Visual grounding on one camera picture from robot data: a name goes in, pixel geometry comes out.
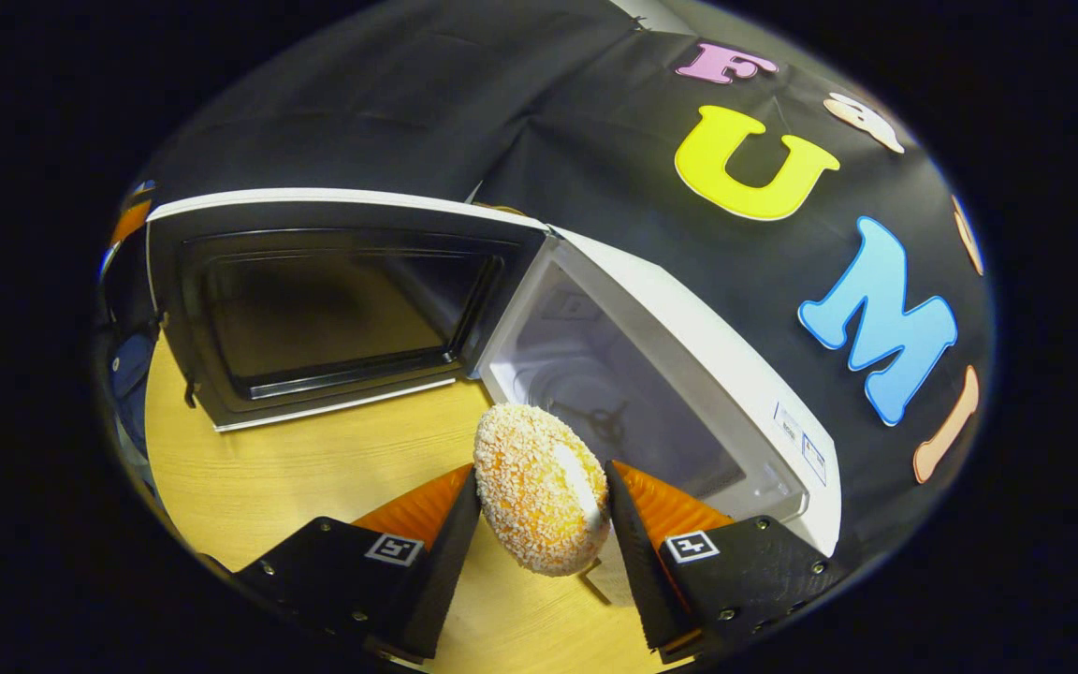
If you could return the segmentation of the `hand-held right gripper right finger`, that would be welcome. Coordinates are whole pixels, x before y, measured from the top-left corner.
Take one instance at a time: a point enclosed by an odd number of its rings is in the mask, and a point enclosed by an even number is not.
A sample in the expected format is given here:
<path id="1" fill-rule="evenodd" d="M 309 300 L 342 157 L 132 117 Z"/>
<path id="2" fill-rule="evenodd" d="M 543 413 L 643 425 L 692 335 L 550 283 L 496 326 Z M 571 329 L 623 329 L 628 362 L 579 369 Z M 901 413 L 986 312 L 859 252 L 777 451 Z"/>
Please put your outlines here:
<path id="1" fill-rule="evenodd" d="M 719 661 L 821 602 L 843 564 L 770 515 L 733 520 L 654 476 L 605 465 L 642 635 L 664 661 Z"/>

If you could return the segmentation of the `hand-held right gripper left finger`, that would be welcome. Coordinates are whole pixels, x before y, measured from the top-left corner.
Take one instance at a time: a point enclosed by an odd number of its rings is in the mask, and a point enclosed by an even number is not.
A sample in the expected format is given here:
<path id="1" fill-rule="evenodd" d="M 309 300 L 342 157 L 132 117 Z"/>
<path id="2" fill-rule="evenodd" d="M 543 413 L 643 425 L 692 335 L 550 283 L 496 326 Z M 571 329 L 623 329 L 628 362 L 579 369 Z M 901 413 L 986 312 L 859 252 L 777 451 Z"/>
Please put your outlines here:
<path id="1" fill-rule="evenodd" d="M 353 521 L 313 518 L 235 579 L 350 652 L 421 666 L 436 657 L 479 517 L 465 464 Z"/>

